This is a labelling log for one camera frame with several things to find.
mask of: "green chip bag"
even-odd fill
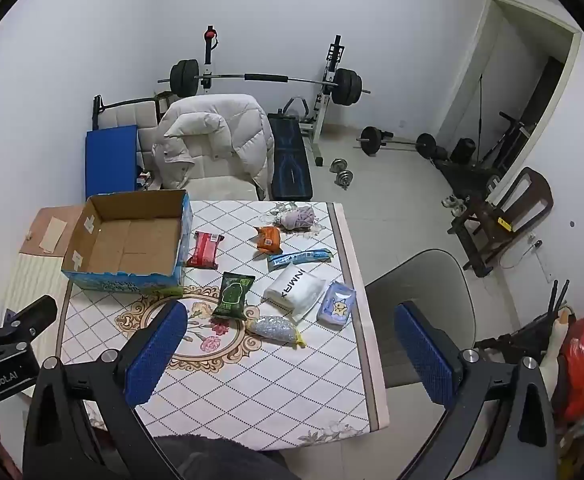
[[[247,319],[243,314],[245,294],[248,293],[249,287],[251,287],[255,279],[256,277],[254,276],[224,272],[218,306],[214,309],[212,316],[228,319]]]

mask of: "gray chair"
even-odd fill
[[[394,307],[413,301],[434,328],[454,344],[472,348],[474,307],[461,267],[450,253],[428,249],[365,287],[381,355],[385,387],[420,382],[394,331]]]

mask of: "sneaker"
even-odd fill
[[[443,204],[443,206],[445,207],[455,207],[459,204],[462,204],[463,200],[457,198],[454,195],[450,195],[448,197],[445,197],[443,200],[441,200],[441,204]]]
[[[452,214],[456,217],[461,216],[466,211],[467,211],[467,207],[464,203],[460,203],[459,205],[452,208]]]

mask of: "white puffer jacket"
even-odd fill
[[[274,137],[267,114],[245,94],[208,94],[174,102],[163,116],[152,153],[163,187],[194,178],[248,176],[270,197]]]

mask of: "barbell on rack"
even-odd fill
[[[360,76],[354,70],[338,68],[333,81],[318,81],[314,79],[302,79],[274,74],[203,74],[198,73],[198,61],[196,59],[184,59],[176,63],[169,72],[169,79],[159,79],[159,83],[169,83],[174,94],[179,97],[191,97],[197,94],[198,82],[209,79],[245,79],[245,81],[271,81],[287,83],[298,81],[301,83],[313,83],[331,88],[331,100],[338,105],[350,106],[358,101],[361,94],[370,94],[364,90]]]
[[[368,126],[363,129],[361,136],[357,140],[366,155],[374,155],[382,146],[390,142],[391,144],[414,146],[423,158],[448,158],[448,152],[441,146],[437,146],[436,139],[430,134],[421,134],[416,139],[416,142],[410,140],[393,140],[393,136],[394,134],[392,132],[382,132],[374,126]]]

